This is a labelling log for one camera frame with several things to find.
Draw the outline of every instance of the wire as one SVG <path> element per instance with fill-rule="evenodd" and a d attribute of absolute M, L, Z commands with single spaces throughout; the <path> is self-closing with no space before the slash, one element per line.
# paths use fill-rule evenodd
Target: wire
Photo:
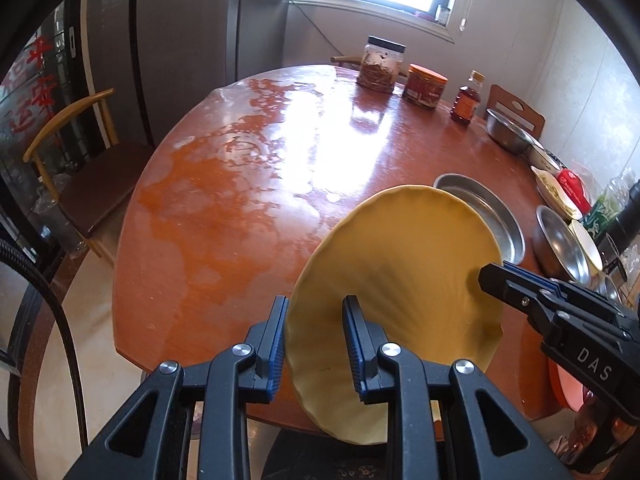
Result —
<path fill-rule="evenodd" d="M 299 10 L 300 12 L 302 12 L 302 15 L 307 19 L 307 21 L 308 21 L 309 23 L 311 23 L 311 25 L 313 25 L 313 28 L 314 28 L 315 30 L 317 30 L 317 31 L 318 31 L 318 33 L 320 34 L 320 36 L 322 36 L 322 37 L 324 38 L 324 40 L 325 40 L 329 45 L 331 45 L 332 49 L 334 49 L 334 50 L 335 50 L 335 51 L 336 51 L 340 56 L 344 56 L 344 54 L 340 52 L 340 49 L 339 49 L 338 47 L 336 47 L 328 37 L 326 37 L 326 36 L 325 36 L 325 34 L 324 34 L 324 32 L 323 32 L 322 30 L 320 30 L 320 27 L 318 27 L 318 26 L 314 23 L 314 20 L 312 20 L 312 19 L 307 15 L 307 13 L 306 13 L 304 10 L 302 10 L 302 7 L 300 7 L 300 6 L 299 6 L 295 1 L 293 1 L 293 0 L 290 0 L 290 2 L 291 2 L 292 4 L 294 4 L 294 5 L 298 8 L 298 10 Z M 348 65 L 350 65 L 350 66 L 351 66 L 351 68 L 353 68 L 354 70 L 359 70 L 358 68 L 354 67 L 351 63 L 347 63 L 347 64 L 348 64 Z"/>
<path fill-rule="evenodd" d="M 69 365 L 69 373 L 71 374 L 71 385 L 74 391 L 74 399 L 76 401 L 76 415 L 78 416 L 78 433 L 80 434 L 80 447 L 84 451 L 88 445 L 88 433 L 86 430 L 86 414 L 84 412 L 84 398 L 82 396 L 82 384 L 80 382 L 80 370 L 78 368 L 78 358 L 76 356 L 76 348 L 74 340 L 71 337 L 71 329 L 66 320 L 65 311 L 51 290 L 49 283 L 45 277 L 36 269 L 33 264 L 19 250 L 9 245 L 4 240 L 0 240 L 0 262 L 9 266 L 15 272 L 20 274 L 25 280 L 31 283 L 42 299 L 47 302 L 53 317 L 60 330 L 62 345 L 65 348 L 66 362 Z"/>

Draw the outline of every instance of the white wall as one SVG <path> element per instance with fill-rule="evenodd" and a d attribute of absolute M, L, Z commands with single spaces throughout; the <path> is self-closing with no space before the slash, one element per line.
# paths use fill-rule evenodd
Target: white wall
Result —
<path fill-rule="evenodd" d="M 546 119 L 541 142 L 569 167 L 589 168 L 601 187 L 627 165 L 640 177 L 640 87 L 575 0 L 562 0 L 529 104 Z"/>
<path fill-rule="evenodd" d="M 339 54 L 357 56 L 367 36 L 374 35 L 405 44 L 405 66 L 417 63 L 449 78 L 446 100 L 455 98 L 472 70 L 486 76 L 484 99 L 493 83 L 527 99 L 548 53 L 560 1 L 474 0 L 466 29 L 455 44 L 385 18 L 351 10 L 290 5 L 284 65 L 329 63 L 331 56 Z"/>

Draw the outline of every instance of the sauce bottle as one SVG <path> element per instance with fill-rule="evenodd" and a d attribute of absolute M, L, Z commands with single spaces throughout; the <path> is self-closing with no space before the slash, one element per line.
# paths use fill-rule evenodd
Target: sauce bottle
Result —
<path fill-rule="evenodd" d="M 469 83 L 460 87 L 458 97 L 453 103 L 449 117 L 459 124 L 467 126 L 480 104 L 480 89 L 484 82 L 484 76 L 473 70 L 469 77 Z"/>

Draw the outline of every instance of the chair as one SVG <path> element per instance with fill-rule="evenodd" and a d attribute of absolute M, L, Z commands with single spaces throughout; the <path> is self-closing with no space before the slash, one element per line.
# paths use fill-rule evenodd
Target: chair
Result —
<path fill-rule="evenodd" d="M 522 99 L 507 92 L 498 85 L 491 85 L 486 109 L 497 110 L 506 114 L 511 119 L 516 120 L 536 140 L 540 138 L 542 128 L 545 126 L 545 118 L 542 115 L 527 105 Z M 487 117 L 488 113 L 485 111 L 484 118 L 486 119 Z"/>
<path fill-rule="evenodd" d="M 333 63 L 333 64 L 337 63 L 338 66 L 342 66 L 345 63 L 346 64 L 350 64 L 350 65 L 360 66 L 361 62 L 362 62 L 362 57 L 361 56 L 332 56 L 331 57 L 331 63 Z M 402 77 L 407 77 L 406 70 L 400 69 L 400 75 Z"/>
<path fill-rule="evenodd" d="M 22 158 L 24 162 L 32 160 L 35 163 L 44 186 L 58 202 L 60 211 L 85 243 L 111 265 L 115 260 L 128 199 L 153 153 L 149 146 L 118 141 L 105 101 L 113 92 L 114 89 L 110 88 L 60 110 L 39 131 Z M 96 103 L 111 146 L 89 160 L 58 192 L 37 149 L 45 139 Z"/>

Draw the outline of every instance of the metal plate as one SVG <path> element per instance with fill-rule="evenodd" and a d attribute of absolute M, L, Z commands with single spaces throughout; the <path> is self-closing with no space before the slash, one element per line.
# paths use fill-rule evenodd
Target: metal plate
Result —
<path fill-rule="evenodd" d="M 522 261 L 525 252 L 522 230 L 511 211 L 491 191 L 472 178 L 457 173 L 442 174 L 434 181 L 433 187 L 457 196 L 481 216 L 494 234 L 503 260 L 516 265 Z"/>

